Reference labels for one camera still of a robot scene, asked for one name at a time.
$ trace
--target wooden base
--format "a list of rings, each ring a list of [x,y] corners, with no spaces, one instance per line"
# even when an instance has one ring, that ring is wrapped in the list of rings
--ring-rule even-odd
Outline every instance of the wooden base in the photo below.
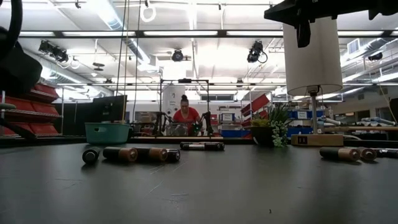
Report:
[[[293,134],[293,146],[343,146],[340,134]]]

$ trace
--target spotlight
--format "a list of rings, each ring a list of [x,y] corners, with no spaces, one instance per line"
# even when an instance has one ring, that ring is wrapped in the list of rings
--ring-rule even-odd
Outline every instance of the spotlight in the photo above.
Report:
[[[50,57],[53,57],[58,62],[65,63],[69,61],[67,50],[53,46],[49,41],[42,40],[39,51],[44,54],[49,54]]]
[[[181,62],[184,59],[184,55],[181,50],[174,50],[174,54],[172,56],[172,60],[174,62]]]
[[[369,61],[371,61],[371,62],[376,61],[376,60],[381,60],[382,58],[383,58],[383,53],[381,53],[381,52],[368,57]]]
[[[249,63],[260,62],[259,58],[263,53],[267,58],[265,61],[260,63],[266,63],[268,61],[268,55],[262,50],[263,48],[264,46],[262,45],[262,42],[256,40],[249,51],[248,62]]]

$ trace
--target white lamp shade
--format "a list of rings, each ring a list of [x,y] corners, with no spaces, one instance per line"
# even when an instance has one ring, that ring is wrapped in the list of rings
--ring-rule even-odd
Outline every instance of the white lamp shade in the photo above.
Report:
[[[308,86],[320,86],[323,94],[342,89],[336,20],[322,18],[311,24],[311,42],[304,48],[297,47],[294,27],[284,24],[283,29],[287,93],[305,96]]]

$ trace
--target dark table surface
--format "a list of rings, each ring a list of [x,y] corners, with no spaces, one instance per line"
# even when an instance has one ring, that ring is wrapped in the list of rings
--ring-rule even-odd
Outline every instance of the dark table surface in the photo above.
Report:
[[[0,223],[398,223],[394,159],[349,164],[317,148],[227,145],[183,151],[177,164],[101,156],[86,167],[86,146],[0,149]]]

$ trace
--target box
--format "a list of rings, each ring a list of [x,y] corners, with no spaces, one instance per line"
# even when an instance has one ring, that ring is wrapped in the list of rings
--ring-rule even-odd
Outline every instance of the box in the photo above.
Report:
[[[118,123],[86,123],[86,139],[90,144],[122,144],[129,136],[130,125]]]

